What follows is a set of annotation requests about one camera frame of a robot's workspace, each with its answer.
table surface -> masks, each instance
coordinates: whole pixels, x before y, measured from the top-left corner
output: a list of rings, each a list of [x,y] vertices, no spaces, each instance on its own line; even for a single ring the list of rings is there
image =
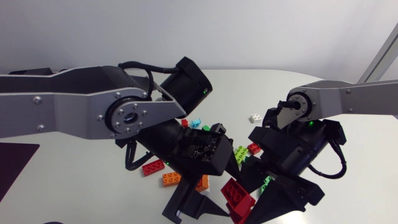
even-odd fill
[[[234,147],[250,144],[256,125],[250,114],[262,116],[276,107],[290,89],[318,78],[277,70],[204,70],[213,92],[188,117],[211,126],[223,123]],[[156,75],[160,83],[164,77]],[[348,142],[343,151],[346,175],[328,180],[306,170],[302,177],[326,193],[317,206],[291,212],[269,223],[395,223],[398,208],[396,158],[397,120],[392,116],[339,115]],[[0,223],[171,223],[161,215],[176,186],[163,188],[164,170],[144,177],[142,169],[124,168],[125,150],[112,140],[86,140],[62,133],[0,139],[0,142],[36,143],[41,147],[26,165],[0,203]],[[144,155],[142,146],[136,157]],[[341,168],[339,158],[327,147],[313,162],[324,173]],[[226,172],[210,176],[204,192],[226,211],[220,189]],[[258,191],[252,193],[258,198]],[[228,217],[204,214],[199,220],[184,214],[183,223],[232,223]]]

green lego brick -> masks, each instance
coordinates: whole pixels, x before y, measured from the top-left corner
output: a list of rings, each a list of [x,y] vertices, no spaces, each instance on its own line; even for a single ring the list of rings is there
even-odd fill
[[[239,146],[238,149],[235,151],[235,159],[238,164],[242,163],[246,153],[248,153],[248,149],[243,146]]]
[[[264,192],[264,190],[266,189],[266,187],[268,186],[269,182],[273,180],[272,177],[268,176],[265,180],[264,180],[264,184],[261,186],[261,193],[262,194]]]
[[[203,127],[201,127],[201,129],[204,131],[210,131],[210,127],[207,125],[204,125]]]
[[[246,159],[249,159],[250,156],[245,156],[243,162],[246,162]]]

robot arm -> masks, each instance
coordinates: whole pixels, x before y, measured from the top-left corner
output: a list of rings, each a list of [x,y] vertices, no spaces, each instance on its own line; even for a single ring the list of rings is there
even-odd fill
[[[398,114],[391,103],[397,80],[351,84],[341,81],[318,81],[292,89],[277,122],[284,128],[291,122],[313,121],[338,114]]]
[[[190,114],[212,92],[206,76],[186,57],[170,69],[137,62],[119,67],[1,75],[0,138],[59,131],[85,139],[115,139],[119,147],[127,145],[128,170],[155,155],[182,176],[163,212],[167,218],[180,223],[180,212],[193,218],[203,213],[228,216],[195,187],[203,174],[223,173],[233,155],[232,139],[221,124],[202,131],[183,128],[175,119]],[[149,79],[130,77],[123,70],[133,67],[143,68]],[[151,72],[171,75],[157,85]],[[152,101],[152,89],[162,97]],[[150,152],[133,162],[136,141]]]

